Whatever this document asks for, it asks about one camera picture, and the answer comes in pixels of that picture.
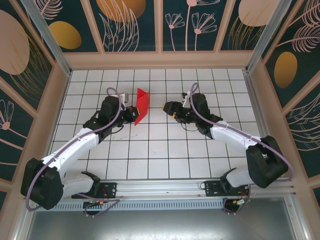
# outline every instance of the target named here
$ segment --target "red cloth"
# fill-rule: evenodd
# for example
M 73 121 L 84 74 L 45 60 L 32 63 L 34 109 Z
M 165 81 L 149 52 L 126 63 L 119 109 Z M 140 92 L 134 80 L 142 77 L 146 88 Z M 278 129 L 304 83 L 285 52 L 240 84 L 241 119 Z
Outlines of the red cloth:
M 139 116 L 134 122 L 135 126 L 147 115 L 149 109 L 149 93 L 140 88 L 138 88 L 136 94 L 136 107 L 139 110 Z

